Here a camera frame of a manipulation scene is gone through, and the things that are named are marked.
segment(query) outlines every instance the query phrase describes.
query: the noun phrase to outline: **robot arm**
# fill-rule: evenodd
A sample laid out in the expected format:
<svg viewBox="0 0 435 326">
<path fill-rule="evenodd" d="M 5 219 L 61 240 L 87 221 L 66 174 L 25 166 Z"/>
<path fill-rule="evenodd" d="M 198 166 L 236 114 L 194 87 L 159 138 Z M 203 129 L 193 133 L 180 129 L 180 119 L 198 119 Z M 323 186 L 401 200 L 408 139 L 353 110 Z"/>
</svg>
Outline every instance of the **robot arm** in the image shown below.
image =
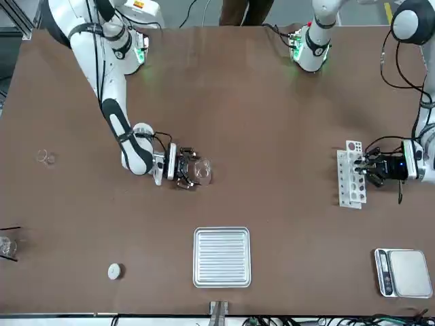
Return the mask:
<svg viewBox="0 0 435 326">
<path fill-rule="evenodd" d="M 315 17 L 310 26 L 290 35 L 291 55 L 302 69 L 316 72 L 326 59 L 332 27 L 347 0 L 313 0 Z M 377 0 L 360 0 L 370 4 Z M 381 187 L 386 179 L 419 179 L 435 183 L 435 0 L 406 0 L 391 22 L 391 33 L 401 43 L 421 46 L 428 70 L 419 115 L 410 139 L 393 153 L 379 147 L 354 162 L 355 171 Z"/>
<path fill-rule="evenodd" d="M 358 3 L 366 5 L 377 1 L 358 0 Z M 305 71 L 320 70 L 326 60 L 338 11 L 346 2 L 348 0 L 312 0 L 312 22 L 290 35 L 291 57 Z"/>
<path fill-rule="evenodd" d="M 366 158 L 366 173 L 377 186 L 385 179 L 419 179 L 435 183 L 435 1 L 406 0 L 394 14 L 391 33 L 401 43 L 421 46 L 427 75 L 412 139 L 404 140 L 399 155 L 386 156 L 378 147 Z"/>
<path fill-rule="evenodd" d="M 194 187 L 199 182 L 191 180 L 188 168 L 199 157 L 193 149 L 180 148 L 177 152 L 177 146 L 170 143 L 164 152 L 156 152 L 152 128 L 144 123 L 132 127 L 128 120 L 125 75 L 136 72 L 145 62 L 148 38 L 127 27 L 115 10 L 116 6 L 120 12 L 126 12 L 122 16 L 128 19 L 129 10 L 133 10 L 128 4 L 142 2 L 111 1 L 114 5 L 109 0 L 46 0 L 44 19 L 50 34 L 72 49 L 94 90 L 100 110 L 120 146 L 123 167 L 136 175 L 152 173 L 157 185 L 166 177 L 175 179 L 180 187 Z M 150 22 L 143 8 L 137 8 L 132 15 L 138 24 Z M 163 25 L 156 18 L 151 22 Z"/>
</svg>

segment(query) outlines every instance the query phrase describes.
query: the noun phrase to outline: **metal tray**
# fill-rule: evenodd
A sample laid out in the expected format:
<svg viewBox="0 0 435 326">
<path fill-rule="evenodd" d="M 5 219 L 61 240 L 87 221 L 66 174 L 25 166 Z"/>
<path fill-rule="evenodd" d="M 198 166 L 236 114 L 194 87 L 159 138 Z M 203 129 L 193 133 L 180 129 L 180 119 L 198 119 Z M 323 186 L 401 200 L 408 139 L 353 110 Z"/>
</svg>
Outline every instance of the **metal tray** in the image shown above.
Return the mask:
<svg viewBox="0 0 435 326">
<path fill-rule="evenodd" d="M 196 287 L 248 287 L 251 245 L 247 228 L 197 228 L 193 283 Z"/>
</svg>

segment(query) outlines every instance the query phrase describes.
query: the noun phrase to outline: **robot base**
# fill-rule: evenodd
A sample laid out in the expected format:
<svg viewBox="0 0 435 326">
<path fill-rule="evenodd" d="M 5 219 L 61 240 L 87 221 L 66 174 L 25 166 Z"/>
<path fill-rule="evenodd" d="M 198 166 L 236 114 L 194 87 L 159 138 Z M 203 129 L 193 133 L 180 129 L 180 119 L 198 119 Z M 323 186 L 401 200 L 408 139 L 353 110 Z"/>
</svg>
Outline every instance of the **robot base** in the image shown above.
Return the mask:
<svg viewBox="0 0 435 326">
<path fill-rule="evenodd" d="M 301 29 L 290 34 L 290 57 L 303 70 L 309 73 L 315 73 L 320 70 L 321 66 L 325 63 L 330 46 L 328 46 L 321 56 L 315 56 L 305 41 L 308 30 L 308 26 L 303 26 Z"/>
<path fill-rule="evenodd" d="M 125 59 L 119 60 L 119 65 L 123 74 L 129 76 L 136 73 L 142 65 L 145 64 L 150 39 L 142 33 L 135 30 L 129 31 L 132 36 L 133 46 L 126 53 Z M 119 58 L 120 54 L 115 52 L 115 56 Z"/>
</svg>

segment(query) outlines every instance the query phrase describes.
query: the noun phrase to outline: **brown table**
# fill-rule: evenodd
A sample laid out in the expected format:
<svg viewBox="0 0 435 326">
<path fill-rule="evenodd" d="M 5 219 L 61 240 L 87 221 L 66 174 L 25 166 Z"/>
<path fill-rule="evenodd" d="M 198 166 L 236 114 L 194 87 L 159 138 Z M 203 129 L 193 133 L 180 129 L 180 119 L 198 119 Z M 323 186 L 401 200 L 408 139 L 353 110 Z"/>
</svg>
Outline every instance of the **brown table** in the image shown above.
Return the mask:
<svg viewBox="0 0 435 326">
<path fill-rule="evenodd" d="M 433 314 L 434 299 L 379 295 L 371 251 L 421 249 L 435 280 L 435 187 L 406 185 L 400 206 L 396 183 L 369 187 L 361 211 L 337 205 L 336 149 L 407 136 L 417 112 L 417 92 L 379 76 L 386 31 L 337 28 L 315 75 L 260 27 L 151 33 L 149 65 L 127 77 L 129 118 L 212 160 L 213 185 L 194 193 L 122 168 L 72 52 L 35 33 L 0 120 L 1 227 L 24 228 L 19 262 L 0 261 L 0 312 L 206 314 L 228 300 L 232 314 Z M 398 83 L 394 43 L 385 72 Z M 419 50 L 400 61 L 421 82 Z M 193 232 L 214 225 L 249 228 L 248 288 L 194 287 Z M 122 280 L 107 277 L 114 262 Z"/>
</svg>

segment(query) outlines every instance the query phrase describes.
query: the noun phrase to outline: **black cable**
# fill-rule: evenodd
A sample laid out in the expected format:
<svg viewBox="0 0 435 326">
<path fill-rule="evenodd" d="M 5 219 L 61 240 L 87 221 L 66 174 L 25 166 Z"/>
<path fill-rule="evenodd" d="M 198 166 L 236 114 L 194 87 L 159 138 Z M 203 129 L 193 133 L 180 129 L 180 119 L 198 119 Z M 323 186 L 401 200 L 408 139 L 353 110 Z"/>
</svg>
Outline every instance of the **black cable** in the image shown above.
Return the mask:
<svg viewBox="0 0 435 326">
<path fill-rule="evenodd" d="M 423 81 L 423 86 L 426 82 L 426 77 L 424 77 L 424 81 Z M 415 137 L 415 131 L 417 130 L 417 125 L 419 124 L 419 120 L 420 120 L 420 113 L 421 113 L 421 101 L 423 100 L 423 93 L 420 93 L 420 100 L 419 100 L 419 108 L 417 110 L 417 116 L 415 117 L 415 121 L 413 124 L 413 128 L 411 130 L 411 137 L 413 139 L 416 139 Z"/>
<path fill-rule="evenodd" d="M 392 156 L 393 154 L 402 153 L 399 149 L 402 149 L 402 146 L 393 149 L 393 151 L 382 151 L 380 154 Z"/>
<path fill-rule="evenodd" d="M 161 132 L 161 131 L 155 131 L 154 134 L 163 134 L 164 136 L 168 136 L 171 139 L 171 143 L 172 143 L 172 136 L 171 136 L 171 134 L 168 134 L 166 132 Z"/>
<path fill-rule="evenodd" d="M 424 317 L 424 315 L 428 312 L 428 309 L 424 309 L 415 316 L 412 317 L 396 317 L 396 316 L 390 316 L 388 314 L 374 314 L 372 318 L 379 319 L 380 321 L 385 321 L 386 319 L 395 320 L 397 322 L 401 322 L 402 326 L 417 326 L 417 325 L 424 325 L 428 326 L 429 321 L 434 322 L 434 319 L 432 317 Z"/>
<path fill-rule="evenodd" d="M 163 142 L 160 140 L 160 138 L 158 138 L 158 137 L 156 136 L 155 133 L 152 135 L 152 138 L 157 139 L 157 141 L 162 145 L 164 152 L 166 153 L 166 152 L 167 152 L 167 149 L 166 149 L 166 147 L 163 145 Z"/>
<path fill-rule="evenodd" d="M 246 318 L 245 321 L 243 322 L 242 326 L 246 326 L 246 322 L 248 322 L 250 320 L 251 320 L 251 317 Z"/>
<path fill-rule="evenodd" d="M 10 260 L 10 261 L 14 261 L 14 262 L 17 262 L 17 261 L 18 261 L 18 260 L 15 259 L 15 258 L 12 258 L 12 257 L 9 257 L 9 256 L 5 256 L 5 255 L 2 255 L 2 254 L 0 254 L 0 258 L 4 258 L 4 259 L 6 259 L 6 260 Z"/>
<path fill-rule="evenodd" d="M 425 127 L 419 133 L 418 139 L 422 139 L 425 133 L 431 131 L 434 128 L 435 128 L 435 124 L 426 124 Z"/>
<path fill-rule="evenodd" d="M 278 34 L 278 36 L 279 36 L 281 42 L 283 42 L 285 46 L 287 46 L 287 47 L 290 48 L 290 49 L 296 49 L 295 46 L 291 46 L 291 45 L 290 45 L 289 43 L 287 43 L 287 42 L 285 41 L 285 39 L 283 38 L 283 37 L 289 37 L 289 34 L 285 34 L 285 33 L 282 33 L 281 31 L 279 31 L 279 27 L 278 27 L 277 25 L 272 26 L 272 25 L 270 25 L 270 24 L 263 24 L 262 26 L 264 26 L 264 27 L 268 27 L 268 28 L 270 28 L 274 33 Z"/>
<path fill-rule="evenodd" d="M 289 34 L 288 34 L 288 33 L 282 33 L 282 32 L 280 32 L 279 29 L 278 29 L 278 26 L 277 26 L 277 25 L 272 26 L 271 24 L 268 24 L 268 23 L 265 22 L 265 23 L 262 24 L 261 26 L 264 26 L 264 27 L 268 27 L 268 28 L 270 28 L 272 31 L 274 31 L 276 34 L 278 34 L 278 35 L 280 35 L 280 36 L 289 37 Z"/>
<path fill-rule="evenodd" d="M 192 3 L 189 5 L 189 9 L 188 9 L 188 15 L 186 16 L 186 19 L 181 23 L 181 25 L 179 26 L 179 29 L 181 27 L 184 26 L 184 24 L 188 21 L 189 16 L 190 16 L 190 10 L 192 9 L 192 6 L 195 4 L 195 2 L 197 2 L 198 0 L 193 0 Z"/>
<path fill-rule="evenodd" d="M 116 17 L 118 17 L 118 19 L 121 20 L 124 24 L 125 24 L 125 21 L 127 21 L 127 22 L 130 24 L 130 26 L 127 27 L 128 29 L 133 29 L 133 24 L 131 23 L 130 20 L 126 20 L 124 17 L 119 16 L 119 15 L 118 15 L 118 11 L 115 11 L 115 15 L 116 15 Z"/>
<path fill-rule="evenodd" d="M 118 321 L 119 321 L 119 320 L 120 320 L 120 315 L 117 314 L 116 316 L 114 316 L 114 317 L 111 319 L 110 326 L 116 326 L 116 325 L 118 324 Z"/>
<path fill-rule="evenodd" d="M 93 22 L 92 15 L 90 13 L 90 7 L 89 7 L 89 0 L 86 0 L 86 7 L 88 8 L 88 15 L 90 22 Z M 92 36 L 94 37 L 94 53 L 95 53 L 95 70 L 97 78 L 95 82 L 97 83 L 97 98 L 98 98 L 98 105 L 101 109 L 101 97 L 100 97 L 100 74 L 99 74 L 99 62 L 98 62 L 98 50 L 97 50 L 97 38 L 95 37 L 95 33 L 92 33 Z"/>
<path fill-rule="evenodd" d="M 274 326 L 278 326 L 271 317 L 266 317 L 266 319 L 269 320 L 269 325 L 272 323 Z"/>
<path fill-rule="evenodd" d="M 119 13 L 119 15 L 121 15 L 122 17 L 124 17 L 125 19 L 127 19 L 129 22 L 134 22 L 135 24 L 138 24 L 138 25 L 157 25 L 158 28 L 159 28 L 160 30 L 162 30 L 162 25 L 160 25 L 159 22 L 137 22 L 136 20 L 133 20 L 133 19 L 131 19 L 131 18 L 125 16 L 125 15 L 124 15 L 122 12 L 120 12 L 119 10 L 116 10 L 116 11 Z"/>
<path fill-rule="evenodd" d="M 12 75 L 0 78 L 0 82 L 12 78 Z"/>
<path fill-rule="evenodd" d="M 342 319 L 340 319 L 340 321 L 337 323 L 336 326 L 340 326 L 340 324 L 341 324 L 343 321 L 346 321 L 346 320 L 351 321 L 350 318 L 342 318 Z"/>
<path fill-rule="evenodd" d="M 364 153 L 367 153 L 367 150 L 373 146 L 373 144 L 377 143 L 378 141 L 381 141 L 382 139 L 402 139 L 405 141 L 410 141 L 413 140 L 413 138 L 407 138 L 407 137 L 401 137 L 401 136 L 383 136 L 380 137 L 374 141 L 372 141 L 370 144 L 368 144 L 368 146 L 365 148 Z"/>
<path fill-rule="evenodd" d="M 427 126 L 429 124 L 429 120 L 430 120 L 430 115 L 432 114 L 432 108 L 429 108 L 429 112 L 428 112 L 428 117 L 426 118 L 426 123 L 425 126 Z"/>
<path fill-rule="evenodd" d="M 401 78 L 411 87 L 414 88 L 415 90 L 418 90 L 420 93 L 425 94 L 428 98 L 429 98 L 429 103 L 426 104 L 432 104 L 432 97 L 429 95 L 428 92 L 423 90 L 423 86 L 422 87 L 418 87 L 416 85 L 414 85 L 413 83 L 411 83 L 408 78 L 406 78 L 402 72 L 402 69 L 400 68 L 399 65 L 399 48 L 400 48 L 400 42 L 397 42 L 397 46 L 396 46 L 396 68 L 397 68 L 397 72 L 399 73 L 399 75 L 401 76 Z"/>
<path fill-rule="evenodd" d="M 257 322 L 260 324 L 260 326 L 268 326 L 266 324 L 266 322 L 264 321 L 265 319 L 270 318 L 270 317 L 266 317 L 266 316 L 259 316 L 257 318 Z"/>
<path fill-rule="evenodd" d="M 394 85 L 391 84 L 389 81 L 386 80 L 385 76 L 383 75 L 383 65 L 384 65 L 384 55 L 385 55 L 385 44 L 387 43 L 388 37 L 391 35 L 392 30 L 390 29 L 387 33 L 387 36 L 385 36 L 385 39 L 383 40 L 383 45 L 382 45 L 382 52 L 381 52 L 381 77 L 382 80 L 388 85 L 391 86 L 392 88 L 397 88 L 400 90 L 409 90 L 412 89 L 411 86 L 398 86 L 398 85 Z"/>
<path fill-rule="evenodd" d="M 0 229 L 0 231 L 17 230 L 17 229 L 20 229 L 20 228 L 21 228 L 20 226 L 12 226 L 11 228 Z"/>
<path fill-rule="evenodd" d="M 99 15 L 98 12 L 97 12 L 97 20 L 98 20 L 98 23 L 101 26 L 100 15 Z M 105 79 L 104 77 L 105 77 L 105 74 L 106 74 L 106 58 L 105 58 L 105 53 L 104 52 L 103 52 L 103 54 L 104 54 L 104 58 L 103 58 L 103 75 L 101 76 L 101 92 L 100 92 L 100 95 L 99 95 L 100 96 L 99 102 L 100 102 L 101 105 L 103 105 L 102 101 L 103 101 L 103 89 L 104 89 L 104 79 Z"/>
</svg>

